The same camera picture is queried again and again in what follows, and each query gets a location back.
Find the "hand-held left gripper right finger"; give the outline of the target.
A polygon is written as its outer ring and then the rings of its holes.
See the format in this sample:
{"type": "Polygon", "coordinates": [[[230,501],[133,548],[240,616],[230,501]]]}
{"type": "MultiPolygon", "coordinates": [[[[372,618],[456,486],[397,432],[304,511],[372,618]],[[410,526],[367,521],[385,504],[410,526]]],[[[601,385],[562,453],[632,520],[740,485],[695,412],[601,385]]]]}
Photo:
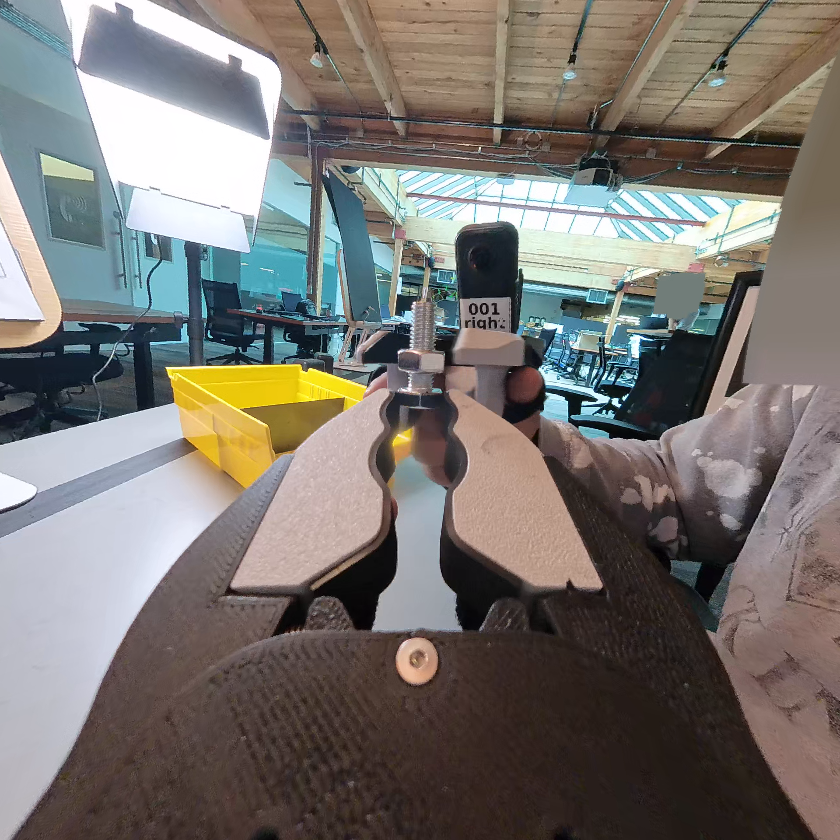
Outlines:
{"type": "Polygon", "coordinates": [[[530,616],[546,597],[601,595],[602,577],[539,447],[461,391],[447,406],[441,574],[459,621],[481,624],[501,600],[530,616]]]}

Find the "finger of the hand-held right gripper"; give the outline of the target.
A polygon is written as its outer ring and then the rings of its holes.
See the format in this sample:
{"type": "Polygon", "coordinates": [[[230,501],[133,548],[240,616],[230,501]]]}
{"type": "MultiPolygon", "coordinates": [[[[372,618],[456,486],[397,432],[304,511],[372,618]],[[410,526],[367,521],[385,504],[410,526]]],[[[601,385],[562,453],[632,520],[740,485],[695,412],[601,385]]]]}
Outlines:
{"type": "Polygon", "coordinates": [[[511,369],[525,362],[525,343],[516,333],[464,328],[453,346],[453,388],[491,411],[507,403],[511,369]]]}
{"type": "Polygon", "coordinates": [[[406,332],[379,330],[358,347],[358,362],[363,364],[397,364],[398,354],[409,349],[411,339],[406,332]]]}

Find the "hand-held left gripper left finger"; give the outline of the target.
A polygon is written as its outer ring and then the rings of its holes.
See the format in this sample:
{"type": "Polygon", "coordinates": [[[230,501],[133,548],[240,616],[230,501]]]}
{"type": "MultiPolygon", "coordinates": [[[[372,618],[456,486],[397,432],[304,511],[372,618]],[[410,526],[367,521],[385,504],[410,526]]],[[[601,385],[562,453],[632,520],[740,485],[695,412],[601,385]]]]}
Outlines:
{"type": "Polygon", "coordinates": [[[328,421],[295,452],[230,582],[237,595],[341,601],[373,624],[397,567],[387,485],[395,462],[380,390],[328,421]]]}

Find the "silver hex bolt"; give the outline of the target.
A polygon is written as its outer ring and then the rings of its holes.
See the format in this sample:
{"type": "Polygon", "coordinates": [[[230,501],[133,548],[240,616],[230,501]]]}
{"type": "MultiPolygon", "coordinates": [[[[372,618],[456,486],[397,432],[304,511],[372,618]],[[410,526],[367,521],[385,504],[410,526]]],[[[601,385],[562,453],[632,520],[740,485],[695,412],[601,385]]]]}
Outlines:
{"type": "MultiPolygon", "coordinates": [[[[412,307],[413,323],[409,349],[436,350],[435,348],[435,305],[427,297],[415,301],[412,307]]],[[[436,395],[441,393],[440,383],[444,381],[445,370],[438,374],[408,374],[401,370],[405,383],[397,393],[402,404],[409,408],[434,406],[436,395]]]]}

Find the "large yellow plastic bin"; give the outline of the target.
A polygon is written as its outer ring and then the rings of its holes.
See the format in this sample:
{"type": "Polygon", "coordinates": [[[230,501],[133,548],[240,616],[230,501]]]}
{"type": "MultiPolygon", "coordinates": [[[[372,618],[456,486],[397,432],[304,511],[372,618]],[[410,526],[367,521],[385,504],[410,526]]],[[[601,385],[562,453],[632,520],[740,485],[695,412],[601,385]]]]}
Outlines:
{"type": "Polygon", "coordinates": [[[183,437],[243,487],[296,450],[275,455],[267,426],[244,408],[342,396],[347,411],[364,394],[361,384],[296,364],[171,367],[167,373],[183,437]]]}

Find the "person's right forearm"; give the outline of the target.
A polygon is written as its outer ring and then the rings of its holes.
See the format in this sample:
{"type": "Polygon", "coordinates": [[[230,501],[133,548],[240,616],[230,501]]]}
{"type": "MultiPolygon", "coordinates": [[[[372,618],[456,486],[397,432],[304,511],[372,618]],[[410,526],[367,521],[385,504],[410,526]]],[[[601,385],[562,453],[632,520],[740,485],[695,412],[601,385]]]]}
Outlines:
{"type": "Polygon", "coordinates": [[[653,441],[588,438],[540,419],[539,448],[570,471],[633,539],[669,560],[729,564],[783,478],[805,476],[838,430],[838,390],[747,385],[714,413],[653,441]]]}

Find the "person's right hand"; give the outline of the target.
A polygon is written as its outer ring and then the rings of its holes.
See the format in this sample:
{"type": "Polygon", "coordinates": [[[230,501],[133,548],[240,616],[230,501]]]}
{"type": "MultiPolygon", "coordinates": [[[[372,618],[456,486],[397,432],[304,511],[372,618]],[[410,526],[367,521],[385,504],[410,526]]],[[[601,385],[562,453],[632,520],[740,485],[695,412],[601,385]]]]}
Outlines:
{"type": "MultiPolygon", "coordinates": [[[[506,409],[518,406],[527,408],[514,427],[532,442],[539,439],[541,411],[544,406],[545,386],[539,370],[529,366],[511,369],[507,374],[506,409]]],[[[415,425],[413,432],[413,456],[423,467],[427,478],[442,487],[450,481],[445,467],[447,450],[447,422],[426,413],[415,425]]]]}

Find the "wooden panel stand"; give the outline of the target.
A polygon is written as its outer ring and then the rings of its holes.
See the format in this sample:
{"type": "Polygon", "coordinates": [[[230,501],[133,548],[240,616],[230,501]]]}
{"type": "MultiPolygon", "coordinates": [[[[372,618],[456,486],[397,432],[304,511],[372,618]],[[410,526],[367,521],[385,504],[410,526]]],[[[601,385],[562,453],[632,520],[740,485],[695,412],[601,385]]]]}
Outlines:
{"type": "Polygon", "coordinates": [[[336,265],[339,277],[339,288],[341,290],[343,317],[345,320],[345,331],[341,350],[337,356],[333,368],[340,371],[360,371],[367,372],[373,369],[371,364],[365,364],[357,357],[356,353],[351,353],[351,344],[353,338],[357,338],[357,346],[361,346],[375,333],[382,330],[382,320],[356,320],[353,319],[350,307],[350,294],[348,282],[345,277],[344,263],[343,263],[343,248],[338,247],[336,255],[336,265]]]}

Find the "black bin divider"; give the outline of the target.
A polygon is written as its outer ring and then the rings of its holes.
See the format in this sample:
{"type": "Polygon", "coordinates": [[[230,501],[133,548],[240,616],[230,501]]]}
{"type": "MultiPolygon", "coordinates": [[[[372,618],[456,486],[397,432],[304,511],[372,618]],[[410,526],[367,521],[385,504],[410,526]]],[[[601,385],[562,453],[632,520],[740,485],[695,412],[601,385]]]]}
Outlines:
{"type": "Polygon", "coordinates": [[[344,397],[252,406],[243,411],[267,426],[275,455],[294,451],[344,410],[344,397]]]}

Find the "tall black panel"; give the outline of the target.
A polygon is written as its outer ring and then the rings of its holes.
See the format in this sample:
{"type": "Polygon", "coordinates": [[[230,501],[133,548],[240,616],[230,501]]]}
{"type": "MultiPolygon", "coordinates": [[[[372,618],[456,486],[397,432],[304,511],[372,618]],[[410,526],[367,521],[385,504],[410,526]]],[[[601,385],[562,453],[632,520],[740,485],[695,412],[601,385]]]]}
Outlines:
{"type": "Polygon", "coordinates": [[[352,321],[381,322],[381,303],[364,205],[343,181],[330,172],[322,178],[341,236],[343,283],[352,321]]]}

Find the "dark wooden desk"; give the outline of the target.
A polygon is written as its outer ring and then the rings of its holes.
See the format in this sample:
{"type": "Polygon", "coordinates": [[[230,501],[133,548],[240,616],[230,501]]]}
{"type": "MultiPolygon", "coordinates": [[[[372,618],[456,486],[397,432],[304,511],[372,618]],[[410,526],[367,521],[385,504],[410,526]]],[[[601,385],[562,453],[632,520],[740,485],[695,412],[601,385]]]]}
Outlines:
{"type": "MultiPolygon", "coordinates": [[[[264,327],[263,333],[263,364],[274,364],[275,361],[275,331],[279,330],[283,332],[283,327],[287,324],[293,324],[293,321],[283,317],[280,313],[271,313],[265,311],[251,311],[246,309],[236,309],[236,308],[228,308],[227,313],[230,314],[232,317],[242,317],[249,321],[252,321],[254,324],[261,324],[264,327]]],[[[341,331],[344,333],[345,331],[345,321],[334,321],[330,319],[318,319],[315,323],[308,323],[310,329],[312,329],[315,333],[320,333],[323,337],[331,337],[337,331],[341,331]]],[[[290,358],[284,357],[281,362],[286,363],[289,361],[294,361],[297,358],[290,358]]]]}
{"type": "Polygon", "coordinates": [[[136,406],[140,411],[155,406],[151,346],[182,340],[184,316],[176,311],[160,311],[104,301],[66,299],[61,302],[62,328],[57,339],[65,348],[85,347],[96,354],[102,345],[118,338],[113,329],[126,331],[124,342],[133,363],[136,406]]]}

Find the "grey ceiling box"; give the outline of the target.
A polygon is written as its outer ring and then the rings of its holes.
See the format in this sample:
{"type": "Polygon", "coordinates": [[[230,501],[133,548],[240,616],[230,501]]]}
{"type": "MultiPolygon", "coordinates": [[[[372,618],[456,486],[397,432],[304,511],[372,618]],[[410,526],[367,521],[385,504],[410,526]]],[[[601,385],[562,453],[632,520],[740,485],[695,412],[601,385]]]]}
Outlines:
{"type": "Polygon", "coordinates": [[[574,207],[606,209],[623,187],[618,163],[602,154],[581,158],[563,202],[574,207]]]}

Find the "black mesh office chair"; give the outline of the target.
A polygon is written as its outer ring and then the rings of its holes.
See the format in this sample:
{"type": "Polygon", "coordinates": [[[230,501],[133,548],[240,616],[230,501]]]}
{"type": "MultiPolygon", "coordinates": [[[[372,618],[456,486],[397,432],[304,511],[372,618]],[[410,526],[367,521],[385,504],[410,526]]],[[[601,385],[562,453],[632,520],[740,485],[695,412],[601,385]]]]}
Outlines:
{"type": "Polygon", "coordinates": [[[576,427],[590,427],[609,438],[654,441],[687,422],[700,389],[714,337],[675,331],[661,353],[640,371],[612,417],[571,416],[576,427]]]}

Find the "black light stand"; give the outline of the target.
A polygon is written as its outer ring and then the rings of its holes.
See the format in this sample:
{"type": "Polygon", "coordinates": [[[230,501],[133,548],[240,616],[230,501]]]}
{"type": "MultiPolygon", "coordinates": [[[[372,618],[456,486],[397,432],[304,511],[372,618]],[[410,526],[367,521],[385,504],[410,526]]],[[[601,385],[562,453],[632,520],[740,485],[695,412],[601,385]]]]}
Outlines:
{"type": "Polygon", "coordinates": [[[185,265],[187,284],[187,320],[189,363],[204,366],[204,318],[203,318],[203,247],[192,241],[185,241],[185,265]]]}

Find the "black white marker board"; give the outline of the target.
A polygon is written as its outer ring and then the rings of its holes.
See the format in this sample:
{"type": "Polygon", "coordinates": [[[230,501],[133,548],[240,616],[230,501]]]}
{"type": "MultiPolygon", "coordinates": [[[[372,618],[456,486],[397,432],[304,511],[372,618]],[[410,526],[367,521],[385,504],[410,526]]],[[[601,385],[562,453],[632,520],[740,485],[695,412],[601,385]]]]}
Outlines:
{"type": "Polygon", "coordinates": [[[713,414],[743,387],[743,366],[763,270],[736,274],[723,306],[689,418],[713,414]]]}

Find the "white diffuser panel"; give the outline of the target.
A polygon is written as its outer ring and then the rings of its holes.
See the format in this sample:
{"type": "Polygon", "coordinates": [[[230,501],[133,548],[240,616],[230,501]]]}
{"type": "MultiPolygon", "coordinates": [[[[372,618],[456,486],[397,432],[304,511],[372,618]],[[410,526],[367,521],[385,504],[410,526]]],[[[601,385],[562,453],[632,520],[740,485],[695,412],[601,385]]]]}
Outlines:
{"type": "Polygon", "coordinates": [[[250,238],[245,218],[223,206],[171,196],[155,189],[133,189],[125,217],[128,229],[246,254],[250,238]]]}

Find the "bright softbox light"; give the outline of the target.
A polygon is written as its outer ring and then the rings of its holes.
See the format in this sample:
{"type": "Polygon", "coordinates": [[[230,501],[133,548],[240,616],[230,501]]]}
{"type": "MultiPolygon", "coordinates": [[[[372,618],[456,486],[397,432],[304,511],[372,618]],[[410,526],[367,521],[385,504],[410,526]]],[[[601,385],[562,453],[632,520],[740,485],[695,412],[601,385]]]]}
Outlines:
{"type": "Polygon", "coordinates": [[[157,3],[69,1],[60,7],[82,95],[112,182],[256,216],[280,105],[277,63],[157,3]],[[132,9],[141,26],[181,44],[223,62],[229,55],[240,58],[245,71],[259,79],[269,139],[81,71],[78,60],[91,6],[112,12],[116,4],[132,9]]]}

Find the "black light flag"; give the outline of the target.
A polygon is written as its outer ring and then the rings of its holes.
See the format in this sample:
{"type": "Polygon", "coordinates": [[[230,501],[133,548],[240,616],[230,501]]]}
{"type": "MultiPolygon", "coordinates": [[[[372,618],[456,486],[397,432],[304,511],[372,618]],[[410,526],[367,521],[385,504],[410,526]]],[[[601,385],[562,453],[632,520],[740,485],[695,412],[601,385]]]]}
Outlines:
{"type": "Polygon", "coordinates": [[[213,121],[270,138],[259,79],[229,55],[223,62],[138,24],[133,10],[91,6],[78,68],[213,121]]]}

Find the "wooden document board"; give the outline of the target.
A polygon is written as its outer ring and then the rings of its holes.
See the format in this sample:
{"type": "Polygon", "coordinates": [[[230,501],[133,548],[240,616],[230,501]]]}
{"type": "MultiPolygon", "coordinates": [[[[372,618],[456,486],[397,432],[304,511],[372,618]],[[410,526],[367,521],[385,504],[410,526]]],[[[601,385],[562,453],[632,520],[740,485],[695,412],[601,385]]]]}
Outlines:
{"type": "Polygon", "coordinates": [[[43,322],[1,320],[1,349],[26,349],[56,333],[62,320],[62,307],[5,160],[1,160],[1,223],[5,225],[19,253],[30,286],[45,316],[43,322]]]}

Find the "printed instruction sheet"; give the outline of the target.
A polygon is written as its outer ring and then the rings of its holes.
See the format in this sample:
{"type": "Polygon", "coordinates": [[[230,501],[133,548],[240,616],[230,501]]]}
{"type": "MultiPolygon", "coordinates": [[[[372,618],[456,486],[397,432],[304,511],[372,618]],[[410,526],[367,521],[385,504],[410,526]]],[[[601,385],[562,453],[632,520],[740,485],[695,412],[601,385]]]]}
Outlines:
{"type": "Polygon", "coordinates": [[[44,313],[30,286],[18,251],[1,223],[1,320],[43,322],[44,313]]]}

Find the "grey wall sign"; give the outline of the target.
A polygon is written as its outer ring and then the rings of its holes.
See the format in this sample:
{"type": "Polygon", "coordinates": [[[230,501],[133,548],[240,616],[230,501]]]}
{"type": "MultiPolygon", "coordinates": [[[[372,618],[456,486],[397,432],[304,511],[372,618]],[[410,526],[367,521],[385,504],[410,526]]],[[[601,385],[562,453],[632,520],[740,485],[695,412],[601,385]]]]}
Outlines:
{"type": "Polygon", "coordinates": [[[95,170],[38,152],[49,236],[71,245],[104,250],[102,202],[95,170]]]}

